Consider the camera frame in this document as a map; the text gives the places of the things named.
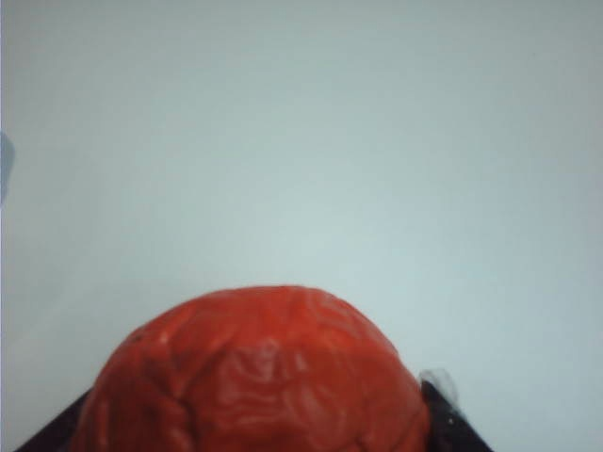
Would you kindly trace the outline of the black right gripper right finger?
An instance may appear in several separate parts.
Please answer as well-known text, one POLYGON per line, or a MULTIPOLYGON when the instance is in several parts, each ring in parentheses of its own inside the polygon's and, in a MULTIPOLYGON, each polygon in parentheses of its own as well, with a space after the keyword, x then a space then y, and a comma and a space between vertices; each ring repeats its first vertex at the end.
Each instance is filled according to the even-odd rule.
POLYGON ((428 451, 493 452, 464 415, 456 384, 448 371, 423 370, 419 382, 431 419, 428 451))

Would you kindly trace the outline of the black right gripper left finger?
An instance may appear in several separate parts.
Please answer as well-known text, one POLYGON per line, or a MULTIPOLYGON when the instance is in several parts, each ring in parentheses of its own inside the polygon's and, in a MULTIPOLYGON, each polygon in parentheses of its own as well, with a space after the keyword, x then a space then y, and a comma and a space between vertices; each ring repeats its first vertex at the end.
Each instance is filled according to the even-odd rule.
POLYGON ((41 430, 26 440, 15 452, 61 452, 67 451, 75 432, 76 424, 91 388, 54 417, 41 430))

